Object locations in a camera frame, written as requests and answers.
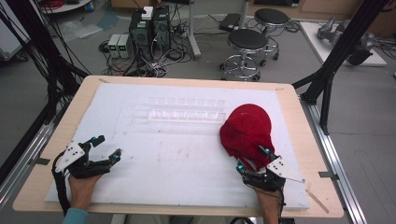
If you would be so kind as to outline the white foam board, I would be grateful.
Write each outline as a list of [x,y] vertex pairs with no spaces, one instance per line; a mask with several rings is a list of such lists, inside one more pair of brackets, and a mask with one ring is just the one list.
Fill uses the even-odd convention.
[[93,161],[121,149],[120,161],[98,182],[96,203],[249,207],[257,204],[252,189],[237,173],[237,160],[220,143],[222,123],[154,122],[135,108],[149,97],[225,101],[226,119],[240,105],[263,108],[272,121],[276,154],[295,168],[298,162],[275,91],[102,83],[72,140],[83,143],[103,135],[90,151]]

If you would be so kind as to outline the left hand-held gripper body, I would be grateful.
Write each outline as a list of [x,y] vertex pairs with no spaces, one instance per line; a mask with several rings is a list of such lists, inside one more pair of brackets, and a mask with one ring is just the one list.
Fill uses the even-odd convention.
[[108,173],[111,167],[111,159],[91,161],[89,153],[92,147],[94,147],[94,144],[91,142],[72,142],[54,162],[54,172],[60,174],[68,171],[77,179]]

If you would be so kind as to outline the black flat case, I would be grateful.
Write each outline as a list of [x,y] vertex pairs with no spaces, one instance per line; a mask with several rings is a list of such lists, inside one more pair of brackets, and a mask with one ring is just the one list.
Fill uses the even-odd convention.
[[226,17],[220,22],[220,30],[231,32],[238,27],[240,15],[238,13],[227,14]]

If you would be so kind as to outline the wooden table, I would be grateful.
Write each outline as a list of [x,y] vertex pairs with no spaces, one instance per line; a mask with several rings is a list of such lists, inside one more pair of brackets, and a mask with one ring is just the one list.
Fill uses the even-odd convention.
[[[51,165],[58,155],[73,142],[72,138],[78,125],[91,104],[97,88],[102,83],[275,91],[288,129],[291,146],[299,165],[298,169],[305,180],[304,183],[287,180],[284,190],[285,215],[288,217],[341,217],[344,214],[332,181],[329,178],[321,178],[318,174],[318,172],[324,172],[325,164],[296,92],[291,85],[262,82],[106,76],[90,76],[84,79],[53,136],[42,152],[41,158],[49,159],[49,164],[37,164],[33,168],[14,201],[13,207],[15,210],[30,212],[57,212],[60,210],[51,174]],[[312,200],[306,192],[307,189],[324,203],[330,211],[329,214],[326,214]],[[92,211],[111,214],[227,217],[255,217],[260,213],[258,202],[253,208],[93,202]]]

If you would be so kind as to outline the grey power supply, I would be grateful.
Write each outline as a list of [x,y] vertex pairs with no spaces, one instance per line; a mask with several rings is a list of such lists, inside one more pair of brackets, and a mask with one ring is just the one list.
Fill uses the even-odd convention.
[[108,49],[109,49],[109,53],[110,53],[112,58],[119,58],[120,57],[120,53],[119,53],[119,50],[118,50],[119,40],[120,40],[120,35],[119,34],[113,34],[110,37],[110,39],[109,39],[109,41],[107,43],[107,46],[108,46]]
[[132,42],[129,35],[121,35],[118,41],[118,50],[121,58],[129,58],[132,54]]

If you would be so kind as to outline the white floor platform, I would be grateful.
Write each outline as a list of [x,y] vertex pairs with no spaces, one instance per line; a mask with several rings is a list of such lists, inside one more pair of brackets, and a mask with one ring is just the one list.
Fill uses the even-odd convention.
[[[317,37],[318,29],[322,26],[322,23],[313,22],[301,22],[301,27],[305,37],[310,41],[312,48],[315,50],[320,61],[323,63],[330,52],[332,51],[333,45],[327,39],[319,39]],[[361,63],[361,66],[374,66],[380,67],[385,66],[387,63],[381,58],[381,56],[374,51],[375,37],[371,34],[363,37],[363,43],[370,48],[371,55]]]

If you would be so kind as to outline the grey metal table leg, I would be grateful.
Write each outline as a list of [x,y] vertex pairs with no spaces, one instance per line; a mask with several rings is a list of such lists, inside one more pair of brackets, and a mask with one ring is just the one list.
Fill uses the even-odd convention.
[[189,2],[189,32],[188,39],[191,45],[193,59],[197,60],[201,57],[201,51],[194,35],[194,0],[188,0]]

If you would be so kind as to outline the person's right hand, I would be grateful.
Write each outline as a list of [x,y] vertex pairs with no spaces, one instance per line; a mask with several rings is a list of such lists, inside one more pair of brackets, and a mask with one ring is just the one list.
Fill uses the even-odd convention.
[[264,214],[277,213],[280,206],[280,194],[278,191],[266,191],[254,189],[258,198],[259,206]]

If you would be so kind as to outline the person's left hand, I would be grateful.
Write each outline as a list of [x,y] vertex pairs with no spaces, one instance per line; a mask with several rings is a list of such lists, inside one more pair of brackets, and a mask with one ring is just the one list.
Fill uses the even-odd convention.
[[92,201],[95,185],[100,178],[100,175],[96,175],[89,178],[78,179],[70,175],[68,181],[72,195],[71,206],[87,210]]

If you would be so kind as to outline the black metal frame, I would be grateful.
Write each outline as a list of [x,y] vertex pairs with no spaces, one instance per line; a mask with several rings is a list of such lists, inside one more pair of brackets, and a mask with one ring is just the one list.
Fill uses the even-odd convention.
[[294,89],[309,84],[308,89],[301,95],[303,101],[307,102],[309,105],[315,105],[318,97],[322,95],[319,127],[326,135],[329,134],[328,117],[333,78],[345,59],[350,55],[355,45],[389,1],[390,0],[364,0],[354,14],[350,24],[333,47],[330,55],[318,71],[292,84]]
[[81,70],[67,61],[56,47],[50,31],[41,20],[41,13],[36,12],[37,5],[30,0],[5,0],[16,20],[29,35],[31,44],[27,44],[18,33],[20,26],[3,10],[0,3],[0,20],[17,38],[28,55],[32,58],[40,75],[48,83],[48,102],[33,122],[22,140],[13,149],[11,155],[0,166],[0,179],[7,176],[24,152],[23,146],[33,139],[33,134],[42,124],[48,124],[55,117],[57,104],[64,104],[77,93],[80,84],[77,78],[85,78],[88,72]]

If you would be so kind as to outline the red cap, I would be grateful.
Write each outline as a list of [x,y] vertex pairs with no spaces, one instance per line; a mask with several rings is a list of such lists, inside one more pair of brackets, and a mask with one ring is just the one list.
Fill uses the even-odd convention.
[[238,106],[220,127],[219,138],[231,157],[245,162],[250,171],[258,172],[270,162],[258,147],[275,152],[271,131],[267,112],[258,105],[245,104]]

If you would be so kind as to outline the aluminium rail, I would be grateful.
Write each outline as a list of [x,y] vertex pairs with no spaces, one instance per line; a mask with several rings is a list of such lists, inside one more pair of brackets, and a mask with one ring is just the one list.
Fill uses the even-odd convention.
[[55,128],[54,122],[33,125],[0,166],[0,211],[23,185]]
[[331,137],[326,134],[319,125],[320,112],[316,105],[301,102],[304,113],[311,126],[311,130],[317,139],[319,150],[322,154],[328,172],[338,174],[339,180],[332,181],[336,192],[341,199],[343,210],[347,213],[351,224],[368,224],[361,209],[355,192],[347,178],[347,173],[339,158]]

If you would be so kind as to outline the thin wooden stick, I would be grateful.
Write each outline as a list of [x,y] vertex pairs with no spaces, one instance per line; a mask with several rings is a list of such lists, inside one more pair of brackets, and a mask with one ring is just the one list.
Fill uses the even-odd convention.
[[306,190],[307,194],[312,198],[312,200],[326,213],[329,214],[329,209],[324,205],[324,203],[309,189]]

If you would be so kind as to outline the clear acrylic rack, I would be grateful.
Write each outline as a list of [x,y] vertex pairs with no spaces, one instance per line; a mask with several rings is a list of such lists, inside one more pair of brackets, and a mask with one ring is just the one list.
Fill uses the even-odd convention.
[[139,118],[154,122],[222,123],[225,101],[177,97],[149,97],[135,108]]

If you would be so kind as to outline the white round table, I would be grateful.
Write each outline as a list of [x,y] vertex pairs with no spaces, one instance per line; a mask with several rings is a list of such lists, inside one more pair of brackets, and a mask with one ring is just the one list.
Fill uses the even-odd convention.
[[47,0],[39,7],[46,14],[61,13],[78,8],[84,8],[89,12],[94,10],[92,0]]

